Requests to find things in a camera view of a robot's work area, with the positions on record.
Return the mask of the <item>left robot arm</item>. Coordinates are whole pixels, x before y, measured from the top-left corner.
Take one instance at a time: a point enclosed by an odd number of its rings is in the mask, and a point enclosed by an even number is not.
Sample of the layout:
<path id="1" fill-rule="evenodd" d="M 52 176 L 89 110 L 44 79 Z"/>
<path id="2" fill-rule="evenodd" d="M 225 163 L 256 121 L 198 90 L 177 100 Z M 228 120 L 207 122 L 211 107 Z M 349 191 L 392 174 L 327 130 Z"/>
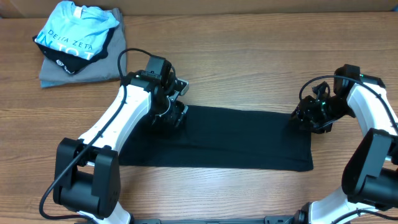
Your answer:
<path id="1" fill-rule="evenodd" d="M 151 56 L 144 70 L 123 75 L 117 97 L 95 125 L 58 145 L 53 201 L 88 223 L 134 223 L 119 202 L 119 154 L 141 121 L 177 129 L 188 110 L 177 98 L 188 89 L 171 63 L 158 56 Z"/>

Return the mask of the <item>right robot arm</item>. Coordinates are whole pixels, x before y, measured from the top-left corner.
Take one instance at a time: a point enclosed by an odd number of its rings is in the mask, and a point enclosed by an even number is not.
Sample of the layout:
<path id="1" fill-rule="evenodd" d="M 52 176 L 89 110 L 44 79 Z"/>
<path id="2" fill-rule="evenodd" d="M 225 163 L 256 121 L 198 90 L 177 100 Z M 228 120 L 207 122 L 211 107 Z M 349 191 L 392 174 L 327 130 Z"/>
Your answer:
<path id="1" fill-rule="evenodd" d="M 358 120 L 363 140 L 347 163 L 341 185 L 327 197 L 309 202 L 287 223 L 349 223 L 362 215 L 396 221 L 385 211 L 397 207 L 397 115 L 387 100 L 386 86 L 378 77 L 345 64 L 331 76 L 333 85 L 320 76 L 313 96 L 300 97 L 291 121 L 316 134 L 331 131 L 344 116 Z"/>

